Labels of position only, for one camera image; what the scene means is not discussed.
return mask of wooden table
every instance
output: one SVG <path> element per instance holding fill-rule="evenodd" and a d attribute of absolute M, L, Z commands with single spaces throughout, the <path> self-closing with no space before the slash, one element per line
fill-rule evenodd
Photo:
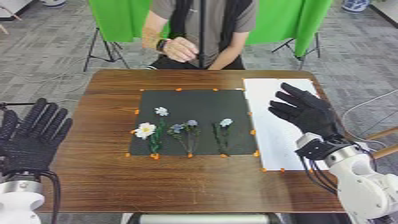
<path fill-rule="evenodd" d="M 141 89 L 244 88 L 242 78 L 308 78 L 297 71 L 103 70 L 75 112 L 54 170 L 62 180 L 62 212 L 341 212 L 304 172 L 261 172 L 253 155 L 126 158 Z"/>

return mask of black vest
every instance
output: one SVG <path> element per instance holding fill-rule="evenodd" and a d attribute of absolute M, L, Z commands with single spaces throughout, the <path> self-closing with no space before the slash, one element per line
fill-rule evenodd
<path fill-rule="evenodd" d="M 176 0 L 176 9 L 171 16 L 171 33 L 169 38 L 185 37 L 185 21 L 190 11 L 194 0 Z M 228 0 L 226 12 L 224 12 L 224 22 L 222 22 L 222 33 L 221 33 L 221 52 L 228 48 L 233 40 L 233 32 L 237 29 L 238 17 L 253 4 L 253 0 Z"/>

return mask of black mat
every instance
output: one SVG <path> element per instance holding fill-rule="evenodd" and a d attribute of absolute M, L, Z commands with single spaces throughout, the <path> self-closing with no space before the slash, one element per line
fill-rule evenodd
<path fill-rule="evenodd" d="M 213 136 L 212 123 L 226 118 L 233 119 L 229 134 L 229 155 L 253 154 L 256 152 L 256 140 L 251 135 L 253 124 L 249 116 L 249 107 L 244 92 L 238 90 L 192 90 L 192 91 L 146 91 L 142 93 L 141 114 L 134 129 L 141 123 L 150 122 L 158 125 L 158 115 L 155 108 L 164 107 L 169 110 L 165 117 L 167 130 L 174 124 L 197 120 L 201 128 L 199 147 L 194 154 L 219 155 L 219 146 Z M 187 155 L 178 140 L 164 134 L 162 155 Z M 134 155 L 150 155 L 150 140 L 142 140 L 134 135 L 130 151 Z"/>

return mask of gray carpet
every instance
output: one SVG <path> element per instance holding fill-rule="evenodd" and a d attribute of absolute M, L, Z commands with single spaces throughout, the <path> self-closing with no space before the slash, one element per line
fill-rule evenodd
<path fill-rule="evenodd" d="M 82 73 L 96 27 L 86 1 L 70 0 L 61 9 L 36 4 L 22 18 L 23 21 L 0 22 L 11 32 L 9 36 L 0 33 L 0 102 L 25 102 L 46 97 L 73 111 L 94 72 L 102 68 L 123 68 L 123 64 L 93 60 L 89 72 Z M 398 88 L 398 29 L 372 10 L 352 15 L 336 3 L 320 37 L 322 58 L 309 55 L 304 70 L 317 75 L 341 115 L 359 103 Z M 141 42 L 126 43 L 123 47 L 130 67 L 144 68 L 157 54 L 141 49 Z M 277 44 L 247 46 L 247 69 L 297 69 L 299 62 L 288 49 L 272 54 L 276 47 Z M 96 54 L 105 56 L 100 43 Z M 27 109 L 16 108 L 16 111 L 23 114 Z M 347 129 L 364 137 L 395 127 L 396 111 L 398 94 L 350 113 Z M 382 140 L 386 144 L 396 143 L 398 135 Z M 398 174 L 396 161 L 398 155 L 379 161 L 382 172 Z M 119 219 L 118 214 L 62 214 L 61 224 L 116 224 Z"/>

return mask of wall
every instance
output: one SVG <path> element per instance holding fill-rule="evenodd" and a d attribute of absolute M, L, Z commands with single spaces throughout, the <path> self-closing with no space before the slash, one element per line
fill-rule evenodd
<path fill-rule="evenodd" d="M 386 2 L 373 2 L 373 5 L 398 23 L 398 0 L 388 0 Z"/>

